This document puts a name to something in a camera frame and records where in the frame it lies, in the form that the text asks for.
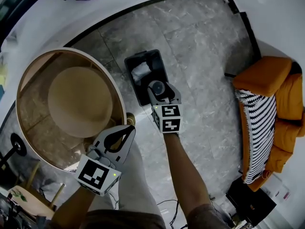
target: gray tile floor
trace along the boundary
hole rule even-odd
[[[240,15],[233,15],[223,0],[165,0],[101,26],[73,47],[92,55],[107,68],[122,93],[126,111],[135,114],[135,140],[157,202],[176,198],[164,141],[153,125],[150,107],[138,105],[124,59],[145,50],[161,52],[169,81],[182,94],[182,144],[216,203],[224,210],[232,210],[225,193],[239,177],[242,141],[237,101],[231,80],[224,77],[224,72],[239,73],[253,57]],[[10,148],[12,131],[20,133],[14,111],[0,134],[4,153]],[[37,158],[28,150],[32,158]],[[18,170],[25,161],[14,156],[11,163]],[[22,174],[28,177],[30,170],[24,169]],[[47,164],[43,164],[40,173],[37,186],[43,186],[47,196],[53,195],[59,182],[69,187],[61,195],[59,205],[77,188],[69,174]],[[163,216],[168,226],[175,203],[163,203],[160,209],[165,209]],[[175,225],[185,225],[181,210]]]

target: forearm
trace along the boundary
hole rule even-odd
[[[206,186],[175,134],[164,134],[173,186],[187,216],[194,208],[209,204]]]
[[[79,228],[94,199],[95,194],[80,187],[62,206],[55,212],[52,222],[62,229]]]

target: black stand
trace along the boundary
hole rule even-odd
[[[27,149],[24,145],[23,140],[16,134],[12,133],[10,135],[10,142],[13,145],[13,148],[3,157],[0,161],[0,168],[8,161],[8,159],[16,152],[20,156],[26,156]]]

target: striped cushion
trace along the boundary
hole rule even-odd
[[[236,96],[244,105],[247,119],[250,159],[244,183],[251,184],[261,176],[270,154],[276,116],[275,96],[265,97],[245,90],[236,90]]]

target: wooden chair leg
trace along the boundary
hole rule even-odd
[[[26,190],[29,190],[29,188],[30,188],[30,186],[31,186],[31,184],[32,184],[32,182],[33,182],[34,176],[35,176],[35,174],[36,174],[36,172],[37,172],[39,166],[40,166],[40,160],[37,162],[35,168],[33,169],[32,173],[31,173],[31,175],[30,175],[30,178],[29,178],[29,180],[28,180],[28,182],[27,182],[27,185],[25,186],[25,189],[26,189]]]
[[[65,184],[62,184],[61,187],[58,189],[57,193],[55,194],[52,202],[50,203],[50,206],[49,208],[52,209],[53,206],[54,206],[54,203],[55,203],[55,200],[58,198],[59,194],[61,193],[61,191],[63,190],[63,188],[65,187],[66,185]]]
[[[16,179],[16,181],[15,181],[14,187],[18,185],[19,180],[20,180],[20,173],[19,173],[18,176],[17,176],[17,179]]]

